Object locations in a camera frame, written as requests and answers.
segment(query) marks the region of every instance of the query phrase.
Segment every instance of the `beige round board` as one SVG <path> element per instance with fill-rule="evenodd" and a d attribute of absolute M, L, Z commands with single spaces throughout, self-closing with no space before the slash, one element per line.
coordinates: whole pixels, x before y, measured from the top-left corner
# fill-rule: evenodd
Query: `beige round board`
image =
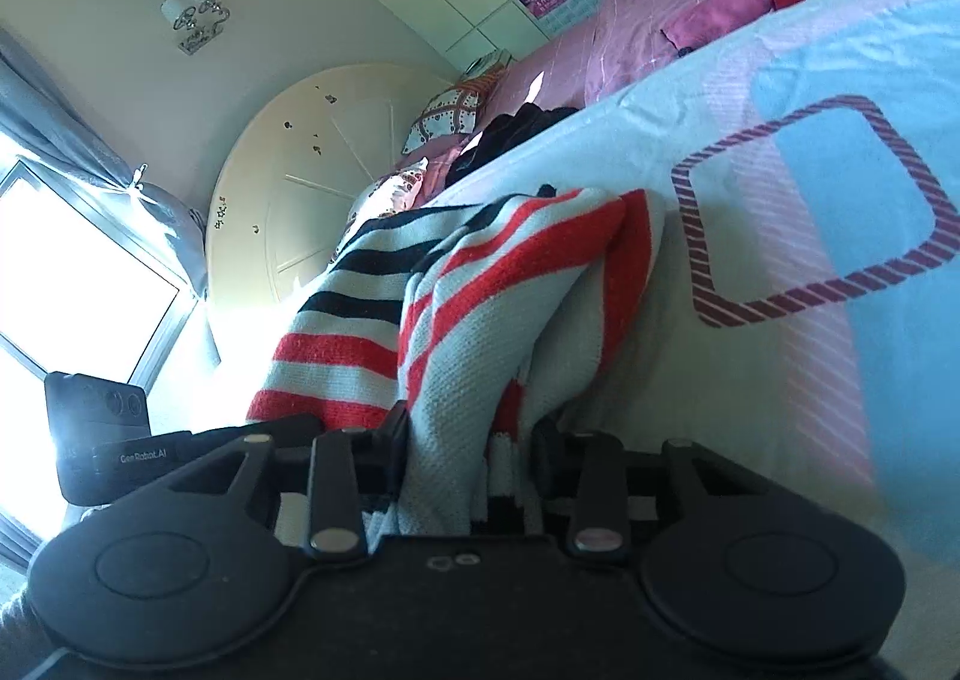
<path fill-rule="evenodd" d="M 449 82 L 391 64 L 314 74 L 247 125 L 210 205 L 208 314 L 224 363 L 269 358 L 282 301 L 323 272 L 354 199 Z"/>

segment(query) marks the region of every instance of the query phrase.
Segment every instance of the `red stripe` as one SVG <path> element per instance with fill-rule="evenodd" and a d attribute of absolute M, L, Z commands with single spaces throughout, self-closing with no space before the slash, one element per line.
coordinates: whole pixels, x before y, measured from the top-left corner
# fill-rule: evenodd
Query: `red stripe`
<path fill-rule="evenodd" d="M 486 271 L 467 282 L 435 312 L 430 343 L 410 366 L 407 400 L 419 397 L 427 360 L 446 335 L 473 309 L 520 282 L 562 269 L 583 266 L 594 260 L 623 221 L 620 199 L 560 223 L 546 226 L 520 242 Z"/>
<path fill-rule="evenodd" d="M 517 420 L 520 419 L 520 403 L 523 400 L 523 385 L 515 379 L 507 383 L 500 397 L 500 403 L 493 415 L 491 434 L 505 433 L 515 442 L 517 440 Z"/>
<path fill-rule="evenodd" d="M 653 260 L 650 210 L 643 190 L 624 194 L 623 224 L 607 248 L 603 267 L 603 349 L 600 367 L 610 362 L 627 334 L 647 286 Z"/>
<path fill-rule="evenodd" d="M 248 420 L 279 420 L 302 413 L 314 415 L 323 421 L 328 430 L 377 429 L 387 416 L 381 406 L 366 403 L 335 402 L 313 396 L 299 396 L 282 390 L 261 390 L 253 397 L 247 412 Z"/>
<path fill-rule="evenodd" d="M 388 379 L 397 378 L 397 353 L 360 336 L 288 333 L 280 339 L 274 360 L 355 366 Z"/>
<path fill-rule="evenodd" d="M 541 210 L 549 205 L 554 203 L 562 203 L 567 200 L 572 200 L 581 193 L 581 190 L 573 190 L 562 194 L 559 197 L 534 197 L 534 199 L 527 200 L 527 202 L 522 203 L 517 207 L 517 210 L 510 215 L 510 219 L 507 221 L 507 224 L 503 226 L 496 236 L 493 236 L 491 240 L 483 244 L 478 244 L 476 247 L 467 247 L 462 250 L 453 250 L 446 261 L 448 261 L 443 269 L 440 270 L 440 277 L 444 277 L 449 272 L 453 271 L 455 268 L 459 268 L 472 260 L 480 260 L 484 257 L 488 257 L 502 247 L 507 240 L 510 239 L 514 233 L 517 232 L 517 229 L 520 229 L 520 226 L 525 223 L 530 217 L 537 211 Z M 464 259 L 460 258 L 461 254 L 467 253 L 467 257 Z M 397 362 L 402 363 L 406 360 L 407 349 L 410 346 L 410 337 L 413 335 L 414 328 L 416 323 L 419 322 L 421 314 L 424 314 L 424 310 L 433 302 L 433 291 L 426 293 L 425 296 L 419 299 L 419 301 L 414 301 L 414 304 L 410 307 L 410 311 L 404 317 L 403 326 L 400 328 L 400 341 L 397 344 Z"/>

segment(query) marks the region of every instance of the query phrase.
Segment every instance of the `patterned pillow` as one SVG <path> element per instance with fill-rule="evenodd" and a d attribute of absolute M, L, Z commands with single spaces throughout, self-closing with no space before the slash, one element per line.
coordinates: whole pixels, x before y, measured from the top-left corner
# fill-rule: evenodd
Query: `patterned pillow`
<path fill-rule="evenodd" d="M 410 135 L 403 145 L 403 154 L 416 151 L 427 141 L 440 135 L 472 133 L 477 111 L 506 69 L 502 64 L 493 65 L 480 76 L 457 82 L 433 98 L 410 128 Z"/>
<path fill-rule="evenodd" d="M 340 237 L 340 243 L 330 256 L 333 263 L 344 246 L 353 238 L 356 231 L 368 220 L 379 217 L 390 217 L 400 211 L 412 208 L 416 194 L 424 183 L 426 160 L 409 165 L 397 173 L 388 173 L 378 178 L 366 190 L 357 196 L 357 200 L 350 207 L 347 215 L 347 226 Z"/>

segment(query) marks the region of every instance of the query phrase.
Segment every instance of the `pink clothing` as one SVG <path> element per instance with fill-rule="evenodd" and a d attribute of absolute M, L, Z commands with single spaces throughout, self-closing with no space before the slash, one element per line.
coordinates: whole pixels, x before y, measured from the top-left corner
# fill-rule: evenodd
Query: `pink clothing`
<path fill-rule="evenodd" d="M 664 35 L 677 49 L 699 49 L 760 19 L 771 8 L 773 0 L 703 0 L 675 14 L 664 25 Z"/>

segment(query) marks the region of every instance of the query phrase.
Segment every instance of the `black device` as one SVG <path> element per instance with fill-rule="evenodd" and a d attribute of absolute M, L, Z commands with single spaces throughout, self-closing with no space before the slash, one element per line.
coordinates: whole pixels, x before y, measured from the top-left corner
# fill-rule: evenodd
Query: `black device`
<path fill-rule="evenodd" d="M 83 373 L 51 372 L 43 379 L 56 478 L 66 501 L 96 506 L 112 501 L 90 477 L 88 453 L 97 445 L 150 436 L 143 388 Z"/>
<path fill-rule="evenodd" d="M 690 442 L 627 453 L 541 421 L 536 488 L 574 499 L 572 517 L 368 553 L 362 491 L 374 509 L 397 497 L 407 426 L 400 403 L 376 431 L 309 448 L 258 427 L 52 539 L 27 601 L 71 652 L 44 677 L 888 676 L 875 653 L 904 598 L 894 552 Z M 299 547 L 272 536 L 286 491 L 308 497 Z M 630 496 L 655 498 L 656 517 L 631 522 Z"/>

